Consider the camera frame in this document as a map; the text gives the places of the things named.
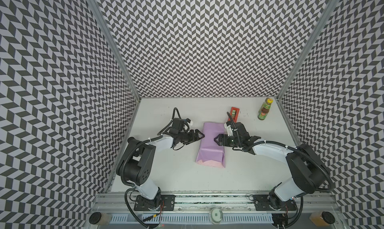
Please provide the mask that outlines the pink wrapping paper sheet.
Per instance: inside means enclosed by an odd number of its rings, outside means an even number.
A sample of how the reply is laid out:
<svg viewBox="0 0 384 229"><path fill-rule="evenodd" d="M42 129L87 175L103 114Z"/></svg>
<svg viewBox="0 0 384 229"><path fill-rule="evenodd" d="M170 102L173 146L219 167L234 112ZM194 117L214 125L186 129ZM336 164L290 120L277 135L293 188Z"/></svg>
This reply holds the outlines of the pink wrapping paper sheet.
<svg viewBox="0 0 384 229"><path fill-rule="evenodd" d="M225 148L219 146L214 139L220 134L224 134L224 124L205 122L203 134L205 137L201 140L200 148L196 158L196 163L216 168L225 168Z"/></svg>

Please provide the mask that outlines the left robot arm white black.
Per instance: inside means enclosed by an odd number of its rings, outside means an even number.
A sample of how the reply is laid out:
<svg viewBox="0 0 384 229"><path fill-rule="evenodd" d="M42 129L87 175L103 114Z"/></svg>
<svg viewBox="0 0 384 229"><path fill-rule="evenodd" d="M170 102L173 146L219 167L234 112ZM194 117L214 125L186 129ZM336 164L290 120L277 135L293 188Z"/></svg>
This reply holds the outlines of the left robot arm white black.
<svg viewBox="0 0 384 229"><path fill-rule="evenodd" d="M128 139L128 146L117 166L116 174L121 182L137 190L146 207L151 210L161 205L161 189L149 179L155 152L175 149L178 144L189 145L205 138L198 129L190 128L190 119L172 119L155 138L140 141Z"/></svg>

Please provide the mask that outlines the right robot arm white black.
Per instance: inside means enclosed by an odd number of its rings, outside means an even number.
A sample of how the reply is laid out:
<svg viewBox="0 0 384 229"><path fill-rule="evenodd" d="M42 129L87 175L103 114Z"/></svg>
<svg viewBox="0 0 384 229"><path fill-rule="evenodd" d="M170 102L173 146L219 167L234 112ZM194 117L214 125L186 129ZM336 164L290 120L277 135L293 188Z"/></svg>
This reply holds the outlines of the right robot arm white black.
<svg viewBox="0 0 384 229"><path fill-rule="evenodd" d="M266 156L288 165L290 177L275 186L267 199L272 209L278 210L292 198L331 192L335 189L331 172L313 148L307 144L298 147L250 136L242 123L227 122L227 134L218 134L214 142L235 151Z"/></svg>

